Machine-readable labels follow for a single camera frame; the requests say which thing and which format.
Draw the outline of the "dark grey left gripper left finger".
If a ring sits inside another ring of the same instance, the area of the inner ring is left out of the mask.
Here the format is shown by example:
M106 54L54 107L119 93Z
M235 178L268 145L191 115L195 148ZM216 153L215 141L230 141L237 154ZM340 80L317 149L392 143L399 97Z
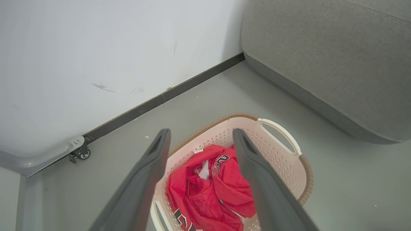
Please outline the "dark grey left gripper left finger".
M170 151L171 130L162 129L91 225L91 231L144 231L156 184Z

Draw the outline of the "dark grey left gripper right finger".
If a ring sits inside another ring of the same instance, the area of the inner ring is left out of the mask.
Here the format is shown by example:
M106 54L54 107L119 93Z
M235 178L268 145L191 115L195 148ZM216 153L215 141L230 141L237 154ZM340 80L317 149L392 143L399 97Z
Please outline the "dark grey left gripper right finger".
M238 165L249 182L262 231L317 231L283 180L240 128L232 132Z

